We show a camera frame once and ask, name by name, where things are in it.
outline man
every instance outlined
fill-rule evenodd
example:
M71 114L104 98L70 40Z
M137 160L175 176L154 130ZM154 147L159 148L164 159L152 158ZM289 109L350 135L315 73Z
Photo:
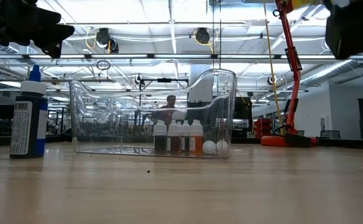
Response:
M169 95L167 97L167 104L161 106L161 108L175 108L176 96ZM154 114L153 121L157 123L158 119L161 119L168 126L172 122L173 110L159 111Z

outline orange base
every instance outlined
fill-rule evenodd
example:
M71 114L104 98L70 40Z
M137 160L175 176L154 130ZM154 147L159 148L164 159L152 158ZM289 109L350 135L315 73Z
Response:
M316 138L310 138L310 140L311 140L311 147L316 146L318 144L318 140ZM297 145L286 143L285 138L283 136L263 136L260 139L260 143L262 146L298 147Z

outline wooden table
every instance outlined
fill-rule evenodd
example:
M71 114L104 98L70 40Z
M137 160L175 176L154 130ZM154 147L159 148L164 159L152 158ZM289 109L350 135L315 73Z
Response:
M0 147L0 223L363 224L363 150L233 148L204 160L55 143L10 160Z

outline white label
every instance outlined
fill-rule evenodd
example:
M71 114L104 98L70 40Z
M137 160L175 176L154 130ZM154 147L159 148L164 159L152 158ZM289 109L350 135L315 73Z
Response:
M39 111L39 123L38 123L38 134L37 139L45 139L46 138L46 120L47 120L47 111L40 110Z
M180 138L180 150L181 151L184 151L185 148L186 148L186 146L185 146L185 138L184 137L181 137Z
M170 152L170 138L167 138L167 151Z
M195 137L190 138L190 151L195 151Z
M14 105L10 154L28 153L32 116L32 102L17 101Z

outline clear plastic bin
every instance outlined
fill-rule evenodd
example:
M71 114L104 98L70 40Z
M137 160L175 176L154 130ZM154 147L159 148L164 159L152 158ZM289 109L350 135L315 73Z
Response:
M176 90L95 92L72 81L74 150L136 156L228 157L236 90L236 74L220 69L208 70L188 87ZM161 108L170 95L176 96L175 108ZM203 95L210 99L196 100ZM168 128L170 115L180 119L180 124L199 121L203 130L202 151L170 152L154 147L154 125L161 119Z

